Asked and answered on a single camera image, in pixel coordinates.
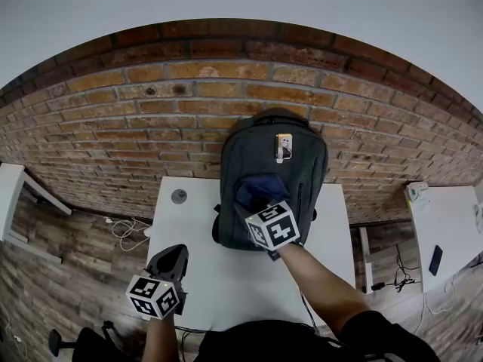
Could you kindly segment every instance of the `gray disc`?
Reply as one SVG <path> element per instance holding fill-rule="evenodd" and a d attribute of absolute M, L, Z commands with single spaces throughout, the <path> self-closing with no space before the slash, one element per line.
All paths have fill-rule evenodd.
<path fill-rule="evenodd" d="M 188 197 L 188 194 L 186 193 L 185 190 L 182 189 L 176 189 L 173 194 L 171 195 L 171 200 L 175 204 L 182 204 L 184 201 L 186 201 L 186 198 Z"/>

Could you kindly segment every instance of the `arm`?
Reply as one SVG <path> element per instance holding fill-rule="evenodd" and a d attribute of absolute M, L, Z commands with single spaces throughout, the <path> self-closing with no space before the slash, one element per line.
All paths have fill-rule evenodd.
<path fill-rule="evenodd" d="M 371 310 L 358 291 L 302 247 L 287 244 L 278 252 L 309 304 L 335 336 L 354 315 Z"/>
<path fill-rule="evenodd" d="M 162 321 L 151 319 L 146 335 L 143 362 L 179 362 L 174 314 Z"/>

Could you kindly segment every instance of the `white table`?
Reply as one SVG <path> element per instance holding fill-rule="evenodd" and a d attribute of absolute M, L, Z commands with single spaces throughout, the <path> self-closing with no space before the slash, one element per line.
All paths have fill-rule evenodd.
<path fill-rule="evenodd" d="M 24 166 L 13 164 L 2 164 L 0 166 L 0 241 L 8 241 L 23 250 L 40 256 L 46 260 L 61 263 L 62 259 L 46 253 L 36 247 L 28 244 L 28 239 L 12 231 L 12 220 L 15 214 L 20 193 L 24 191 L 31 200 L 35 198 L 25 189 L 23 184 L 26 183 L 35 192 L 39 193 L 46 200 L 58 207 L 64 213 L 70 215 L 72 211 L 58 201 L 53 195 L 43 189 L 24 171 Z"/>
<path fill-rule="evenodd" d="M 171 194 L 184 189 L 175 204 Z M 149 242 L 148 262 L 166 247 L 185 244 L 189 263 L 183 289 L 188 293 L 177 326 L 223 331 L 248 321 L 281 319 L 311 324 L 294 280 L 281 260 L 264 252 L 230 250 L 215 243 L 211 228 L 220 203 L 218 179 L 163 177 Z M 342 187 L 324 184 L 315 205 L 306 249 L 355 286 L 354 260 Z M 323 324 L 312 312 L 317 325 Z"/>
<path fill-rule="evenodd" d="M 429 204 L 408 202 L 421 265 L 423 292 L 443 284 L 483 251 L 483 235 L 478 233 L 473 205 L 477 204 L 472 186 L 429 188 Z M 438 273 L 429 265 L 435 246 L 443 250 Z"/>

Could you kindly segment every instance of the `backpack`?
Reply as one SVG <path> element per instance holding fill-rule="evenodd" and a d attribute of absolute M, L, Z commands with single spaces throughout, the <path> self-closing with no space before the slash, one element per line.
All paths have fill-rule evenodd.
<path fill-rule="evenodd" d="M 291 134 L 291 149 L 282 148 L 280 134 Z M 250 238 L 245 221 L 235 211 L 240 182 L 249 176 L 278 175 L 290 195 L 289 207 L 305 244 L 327 170 L 327 146 L 309 122 L 286 109 L 265 110 L 237 121 L 221 153 L 220 196 L 215 208 L 213 239 L 227 248 L 263 250 Z"/>

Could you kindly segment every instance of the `black office chair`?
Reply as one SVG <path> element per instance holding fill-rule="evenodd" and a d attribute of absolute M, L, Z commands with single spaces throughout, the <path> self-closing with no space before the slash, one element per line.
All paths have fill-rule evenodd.
<path fill-rule="evenodd" d="M 73 348 L 72 362 L 106 362 L 107 360 L 133 362 L 134 359 L 128 357 L 115 346 L 107 332 L 108 329 L 112 328 L 112 322 L 104 322 L 102 331 L 105 338 L 103 338 L 90 328 L 85 327 L 78 335 L 76 342 L 62 342 L 62 336 L 56 330 L 52 330 L 48 337 L 48 348 L 55 357 L 59 355 L 61 348 Z"/>

